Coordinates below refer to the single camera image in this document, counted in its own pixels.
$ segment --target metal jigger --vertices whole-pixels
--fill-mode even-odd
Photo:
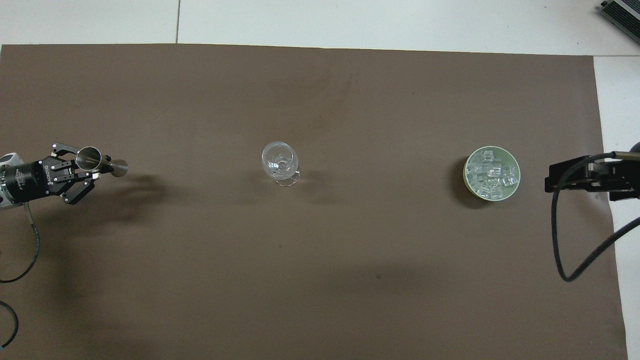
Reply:
[[[83,147],[78,151],[76,156],[76,164],[84,171],[96,171],[103,167],[109,167],[111,175],[115,177],[124,176],[129,171],[129,166],[122,159],[111,160],[108,155],[102,155],[98,149],[93,146]]]

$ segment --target ice cube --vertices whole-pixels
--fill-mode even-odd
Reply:
[[[479,163],[477,164],[477,166],[477,172],[489,172],[489,170],[491,169],[491,163],[487,161]]]
[[[513,186],[518,183],[518,178],[515,174],[507,175],[502,178],[502,183],[504,186]]]
[[[476,152],[473,155],[471,155],[471,158],[469,159],[470,163],[480,163],[483,160],[483,156],[481,153]]]
[[[478,190],[477,194],[486,198],[489,198],[491,196],[491,192],[489,188],[485,188],[485,187],[482,187],[480,190]]]
[[[483,161],[493,160],[493,150],[485,150],[482,152]]]
[[[499,199],[502,197],[502,187],[496,186],[495,188],[491,188],[489,191],[489,196],[491,199]]]
[[[473,192],[477,192],[480,188],[482,188],[482,185],[480,185],[480,183],[478,183],[477,181],[470,182],[469,186],[471,187]]]
[[[516,173],[515,165],[507,165],[505,167],[502,167],[502,176],[507,176],[515,173]]]
[[[489,176],[500,177],[502,175],[502,160],[493,159],[490,164]]]
[[[490,188],[493,188],[494,186],[500,185],[500,179],[497,177],[490,177],[484,183]]]

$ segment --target table surface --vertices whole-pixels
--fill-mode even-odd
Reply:
[[[593,55],[604,150],[625,150],[640,140],[640,45],[601,19],[597,3],[4,0],[0,44],[179,42]],[[640,213],[640,204],[612,203],[611,210],[618,228]],[[628,356],[640,359],[638,231],[616,243],[616,259]]]

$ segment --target green bowl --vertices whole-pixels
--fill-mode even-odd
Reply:
[[[467,165],[470,164],[472,162],[472,158],[475,156],[478,156],[478,154],[482,154],[483,151],[486,150],[492,150],[493,151],[493,157],[496,159],[500,159],[502,160],[502,167],[508,167],[508,166],[515,166],[515,171],[514,171],[514,175],[516,177],[516,179],[518,180],[517,183],[515,183],[514,185],[511,186],[503,186],[502,187],[502,196],[500,197],[494,197],[494,198],[489,198],[489,197],[485,197],[482,196],[480,194],[479,189],[476,187],[474,188],[472,186],[472,184],[470,184],[470,181],[472,183],[476,183],[473,180],[473,175],[470,176],[470,174],[467,174]],[[479,197],[480,199],[483,200],[487,200],[487,201],[502,201],[505,199],[510,198],[515,192],[516,190],[518,190],[518,187],[520,186],[520,166],[518,165],[518,162],[516,161],[516,158],[513,157],[513,155],[511,155],[510,152],[508,152],[507,150],[503,149],[502,147],[499,146],[483,146],[480,149],[474,151],[471,153],[471,155],[467,158],[467,160],[465,161],[465,166],[462,168],[462,178],[465,182],[465,185],[467,186],[467,189],[469,189],[469,191],[474,194],[475,196]]]

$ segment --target glass base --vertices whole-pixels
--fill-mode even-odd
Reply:
[[[276,180],[276,183],[278,183],[278,185],[280,186],[291,186],[297,183],[299,178],[300,178],[300,168],[298,168],[296,170],[296,173],[293,174],[290,178],[284,179],[284,180]]]

